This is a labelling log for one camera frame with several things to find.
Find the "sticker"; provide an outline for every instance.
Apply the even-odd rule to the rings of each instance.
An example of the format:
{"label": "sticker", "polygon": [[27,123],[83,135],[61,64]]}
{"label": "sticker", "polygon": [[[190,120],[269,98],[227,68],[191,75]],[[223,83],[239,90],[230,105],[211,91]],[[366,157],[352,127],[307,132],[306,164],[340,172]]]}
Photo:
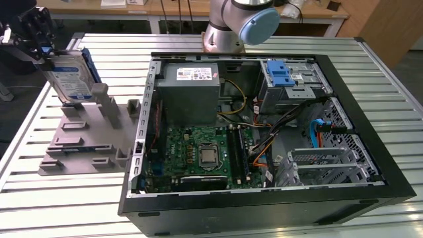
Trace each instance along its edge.
{"label": "sticker", "polygon": [[291,79],[293,80],[303,80],[303,76],[301,74],[293,74]]}
{"label": "sticker", "polygon": [[79,149],[63,149],[63,152],[78,152]]}
{"label": "sticker", "polygon": [[93,97],[87,84],[81,80],[81,72],[77,67],[57,67],[53,74],[62,91],[69,97],[74,99]]}
{"label": "sticker", "polygon": [[266,171],[266,177],[270,181],[274,181],[274,175],[271,174],[269,170]]}
{"label": "sticker", "polygon": [[346,15],[334,15],[333,18],[348,18],[349,16]]}
{"label": "sticker", "polygon": [[177,80],[213,80],[213,68],[179,68]]}
{"label": "sticker", "polygon": [[261,113],[261,107],[259,106],[254,106],[253,107],[253,109],[254,109],[254,114],[259,114]]}
{"label": "sticker", "polygon": [[133,13],[133,14],[147,14],[146,11],[129,11],[129,13]]}

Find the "white table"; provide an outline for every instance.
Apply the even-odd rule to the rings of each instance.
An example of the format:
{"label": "white table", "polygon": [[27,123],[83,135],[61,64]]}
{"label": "white table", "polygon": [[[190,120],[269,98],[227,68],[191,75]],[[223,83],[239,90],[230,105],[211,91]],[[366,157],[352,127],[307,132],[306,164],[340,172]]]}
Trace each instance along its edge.
{"label": "white table", "polygon": [[[89,47],[118,103],[141,99],[151,52],[199,52],[199,35],[86,34],[69,47]],[[423,236],[423,110],[366,44],[353,38],[273,37],[250,53],[326,54],[414,186],[417,197],[342,225],[231,232],[193,237],[357,238]],[[42,177],[39,163],[63,115],[47,84],[0,161],[2,238],[143,237],[118,203],[123,173]]]}

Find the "yellow wire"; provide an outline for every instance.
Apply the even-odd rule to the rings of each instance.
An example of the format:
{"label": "yellow wire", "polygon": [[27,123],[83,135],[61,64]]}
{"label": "yellow wire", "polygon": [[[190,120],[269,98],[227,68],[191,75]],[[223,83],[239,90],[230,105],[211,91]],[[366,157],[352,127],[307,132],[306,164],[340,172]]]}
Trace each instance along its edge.
{"label": "yellow wire", "polygon": [[246,94],[245,94],[243,90],[241,89],[241,87],[238,87],[238,85],[231,80],[226,79],[226,81],[229,81],[234,85],[234,87],[239,90],[241,94],[243,95],[245,103],[243,103],[243,106],[241,107],[241,109],[231,111],[231,112],[218,113],[219,115],[230,115],[230,114],[239,113],[247,105],[247,98],[246,98]]}

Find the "ram slot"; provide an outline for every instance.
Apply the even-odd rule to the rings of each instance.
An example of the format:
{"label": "ram slot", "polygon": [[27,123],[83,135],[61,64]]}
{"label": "ram slot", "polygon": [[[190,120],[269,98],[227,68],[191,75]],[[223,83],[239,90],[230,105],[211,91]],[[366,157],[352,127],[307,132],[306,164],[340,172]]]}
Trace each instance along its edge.
{"label": "ram slot", "polygon": [[242,168],[242,181],[250,181],[250,170],[249,170],[249,156],[247,156],[247,145],[245,145],[245,137],[242,130],[238,129],[238,144],[239,144],[239,154],[241,154],[241,160],[239,160],[239,166]]}
{"label": "ram slot", "polygon": [[229,153],[230,153],[230,164],[231,164],[231,173],[233,181],[235,184],[242,184],[246,181],[246,172],[243,166],[242,158],[242,141],[239,137],[239,129],[229,128],[227,129],[227,144],[229,144]]}

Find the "green circuit board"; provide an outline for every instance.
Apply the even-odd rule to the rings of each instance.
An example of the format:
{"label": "green circuit board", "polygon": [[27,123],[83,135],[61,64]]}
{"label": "green circuit board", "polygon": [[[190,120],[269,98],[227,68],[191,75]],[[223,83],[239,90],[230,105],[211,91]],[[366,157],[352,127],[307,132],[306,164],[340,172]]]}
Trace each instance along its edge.
{"label": "green circuit board", "polygon": [[[246,147],[254,145],[253,131],[242,129]],[[205,168],[201,165],[201,150],[205,146],[218,148],[219,164]],[[167,131],[166,160],[163,162],[163,178],[175,176],[227,176],[227,189],[262,186],[259,170],[250,174],[251,180],[243,184],[233,182],[231,163],[226,127],[170,127]],[[170,192],[169,184],[155,186],[158,192]]]}

